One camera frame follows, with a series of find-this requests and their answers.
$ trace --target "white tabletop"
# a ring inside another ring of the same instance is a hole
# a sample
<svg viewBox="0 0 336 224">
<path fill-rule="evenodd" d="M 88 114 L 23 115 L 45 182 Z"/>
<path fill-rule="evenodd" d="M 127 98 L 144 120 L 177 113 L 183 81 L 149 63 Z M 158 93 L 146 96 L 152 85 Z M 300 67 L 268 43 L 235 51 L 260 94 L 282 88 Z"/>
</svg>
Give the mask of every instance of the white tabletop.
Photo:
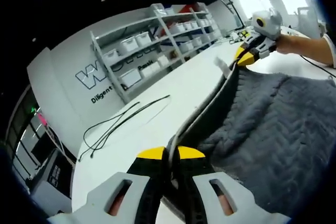
<svg viewBox="0 0 336 224">
<path fill-rule="evenodd" d="M 104 148 L 95 152 L 93 158 L 90 158 L 89 152 L 81 162 L 77 162 L 72 183 L 72 210 L 75 211 L 83 206 L 86 203 L 88 192 L 114 173 L 126 172 L 141 151 L 166 146 L 181 124 L 202 103 L 219 81 L 222 72 L 214 65 L 215 57 L 220 57 L 230 64 L 239 45 L 240 43 L 230 45 L 228 41 L 218 41 L 169 73 L 120 110 L 123 112 L 135 102 L 140 101 L 140 104 L 128 113 L 129 115 L 153 100 L 167 94 L 171 95 L 170 98 L 147 108 L 117 129 L 109 137 Z M 257 61 L 249 66 L 249 69 L 261 73 L 282 72 L 314 79 L 328 77 L 327 73 L 312 66 L 298 55 L 282 55 L 277 52 Z M 336 74 L 335 69 L 328 68 L 328 71 Z M 112 123 L 113 121 L 94 130 L 87 136 L 87 142 L 94 143 Z M 86 149 L 83 143 L 79 154 Z M 161 204 L 156 223 L 182 222 L 165 205 Z"/>
</svg>

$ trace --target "person's arm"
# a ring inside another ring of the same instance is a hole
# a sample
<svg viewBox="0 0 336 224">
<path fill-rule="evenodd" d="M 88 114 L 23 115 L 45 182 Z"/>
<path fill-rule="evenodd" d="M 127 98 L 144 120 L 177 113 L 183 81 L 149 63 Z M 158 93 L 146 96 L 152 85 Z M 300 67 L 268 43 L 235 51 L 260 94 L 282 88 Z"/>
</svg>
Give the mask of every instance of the person's arm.
<svg viewBox="0 0 336 224">
<path fill-rule="evenodd" d="M 327 65 L 336 65 L 336 61 L 333 60 L 332 47 L 334 45 L 328 36 L 321 39 L 308 39 L 281 35 L 277 40 L 278 52 L 299 54 Z"/>
</svg>

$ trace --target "black cable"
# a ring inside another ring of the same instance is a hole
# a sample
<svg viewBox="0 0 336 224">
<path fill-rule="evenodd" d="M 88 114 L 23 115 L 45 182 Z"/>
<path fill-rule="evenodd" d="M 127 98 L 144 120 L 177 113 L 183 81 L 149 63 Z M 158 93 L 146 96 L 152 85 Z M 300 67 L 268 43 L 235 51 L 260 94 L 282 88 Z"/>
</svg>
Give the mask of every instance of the black cable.
<svg viewBox="0 0 336 224">
<path fill-rule="evenodd" d="M 129 107 L 125 112 L 123 112 L 123 113 L 121 113 L 121 114 L 119 114 L 119 115 L 116 115 L 116 116 L 114 116 L 113 118 L 110 118 L 110 119 L 108 119 L 108 120 L 102 121 L 102 122 L 100 122 L 100 123 L 97 123 L 97 124 L 95 124 L 95 125 L 89 127 L 89 128 L 85 131 L 85 133 L 84 133 L 84 135 L 83 135 L 84 142 L 85 142 L 85 144 L 88 146 L 88 149 L 86 149 L 86 150 L 80 155 L 78 161 L 80 162 L 81 159 L 82 159 L 82 157 L 83 157 L 83 155 L 84 155 L 86 152 L 90 151 L 90 150 L 93 150 L 92 153 L 91 153 L 91 155 L 90 155 L 90 157 L 93 158 L 93 154 L 94 154 L 94 152 L 95 152 L 95 151 L 98 151 L 98 150 L 100 150 L 100 149 L 102 149 L 102 148 L 104 147 L 104 145 L 105 145 L 106 141 L 108 140 L 109 136 L 110 136 L 110 135 L 111 135 L 117 128 L 119 128 L 122 124 L 124 124 L 126 121 L 128 121 L 129 119 L 131 119 L 131 118 L 134 117 L 135 115 L 139 114 L 141 111 L 145 110 L 146 108 L 150 107 L 151 105 L 153 105 L 153 104 L 155 104 L 155 103 L 157 103 L 157 102 L 159 102 L 159 101 L 161 101 L 161 100 L 163 100 L 163 99 L 166 99 L 166 98 L 168 98 L 168 97 L 170 97 L 170 94 L 169 94 L 169 95 L 166 95 L 166 96 L 164 96 L 164 97 L 162 97 L 162 98 L 159 98 L 159 99 L 157 99 L 157 100 L 155 100 L 155 101 L 152 101 L 152 102 L 148 103 L 147 105 L 145 105 L 145 106 L 139 108 L 137 111 L 135 111 L 133 114 L 129 115 L 126 119 L 124 119 L 121 123 L 119 123 L 116 127 L 114 127 L 114 125 L 115 125 L 115 124 L 122 118 L 122 116 L 125 115 L 131 108 L 133 108 L 135 105 L 137 105 L 137 104 L 140 103 L 140 102 L 135 103 L 134 105 L 132 105 L 131 107 Z M 99 139 L 98 139 L 93 145 L 89 146 L 88 143 L 87 143 L 86 140 L 85 140 L 85 134 L 86 134 L 90 129 L 92 129 L 92 128 L 94 128 L 94 127 L 96 127 L 96 126 L 98 126 L 98 125 L 100 125 L 100 124 L 102 124 L 102 123 L 106 123 L 106 122 L 108 122 L 108 121 L 111 121 L 112 119 L 115 119 L 115 118 L 117 118 L 117 117 L 119 117 L 119 118 L 118 118 L 118 119 L 117 119 L 117 120 L 116 120 L 116 121 L 109 127 L 109 129 L 107 129 L 107 130 L 106 130 L 106 131 L 99 137 Z"/>
<path fill-rule="evenodd" d="M 305 57 L 303 57 L 302 55 L 300 55 L 302 59 L 304 59 L 305 61 L 309 62 L 310 64 L 314 65 L 315 67 L 323 70 L 324 72 L 330 74 L 331 76 L 333 76 L 334 78 L 336 78 L 336 76 L 334 74 L 332 74 L 331 72 L 325 70 L 323 67 L 320 67 L 319 65 L 316 65 L 315 63 L 311 62 L 310 60 L 307 60 Z"/>
<path fill-rule="evenodd" d="M 103 144 L 102 144 L 101 147 L 98 147 L 99 144 L 100 144 L 100 143 L 98 143 L 97 148 L 95 148 L 95 149 L 92 151 L 90 157 L 92 158 L 92 157 L 93 157 L 93 154 L 94 154 L 95 151 L 98 151 L 98 150 L 100 150 L 100 149 L 102 149 L 102 148 L 104 147 L 104 145 L 105 145 L 106 141 L 108 140 L 109 136 L 110 136 L 116 129 L 118 129 L 121 125 L 123 125 L 123 124 L 124 124 L 125 122 L 127 122 L 129 119 L 131 119 L 131 118 L 134 117 L 135 115 L 139 114 L 141 111 L 147 109 L 147 108 L 150 107 L 151 105 L 153 105 L 153 104 L 155 104 L 155 103 L 157 103 L 157 102 L 159 102 L 159 101 L 161 101 L 161 100 L 163 100 L 163 99 L 166 99 L 166 98 L 168 98 L 168 97 L 170 97 L 170 94 L 169 94 L 169 95 L 166 95 L 165 97 L 159 98 L 159 99 L 157 99 L 157 100 L 155 100 L 155 101 L 152 101 L 152 102 L 148 103 L 147 105 L 145 105 L 145 106 L 141 107 L 140 109 L 138 109 L 137 111 L 135 111 L 133 114 L 129 115 L 129 116 L 128 116 L 126 119 L 124 119 L 120 124 L 118 124 L 115 128 L 113 128 L 113 129 L 109 132 L 109 134 L 106 136 L 105 139 L 102 139 L 102 140 L 100 141 L 100 143 L 103 142 Z"/>
</svg>

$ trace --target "wall logo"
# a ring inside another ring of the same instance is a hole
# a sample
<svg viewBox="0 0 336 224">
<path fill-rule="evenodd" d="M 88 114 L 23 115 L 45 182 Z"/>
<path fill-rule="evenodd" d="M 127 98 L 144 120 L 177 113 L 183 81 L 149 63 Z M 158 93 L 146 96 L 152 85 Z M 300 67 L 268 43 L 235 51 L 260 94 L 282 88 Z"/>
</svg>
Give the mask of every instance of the wall logo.
<svg viewBox="0 0 336 224">
<path fill-rule="evenodd" d="M 87 88 L 92 89 L 97 85 L 97 81 L 101 82 L 106 78 L 98 60 L 94 64 L 85 67 L 85 71 L 79 71 L 75 77 Z"/>
</svg>

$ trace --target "white sleeve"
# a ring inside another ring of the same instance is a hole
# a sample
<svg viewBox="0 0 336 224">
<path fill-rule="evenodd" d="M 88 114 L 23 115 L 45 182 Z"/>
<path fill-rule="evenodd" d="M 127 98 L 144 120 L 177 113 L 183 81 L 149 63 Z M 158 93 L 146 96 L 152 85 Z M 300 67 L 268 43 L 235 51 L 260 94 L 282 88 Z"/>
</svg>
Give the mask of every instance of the white sleeve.
<svg viewBox="0 0 336 224">
<path fill-rule="evenodd" d="M 325 34 L 324 39 L 327 41 L 329 47 L 330 47 L 330 51 L 331 51 L 331 55 L 332 55 L 332 61 L 334 62 L 334 68 L 336 68 L 336 47 L 334 45 L 334 43 L 332 42 L 332 40 L 330 39 L 330 37 Z"/>
</svg>

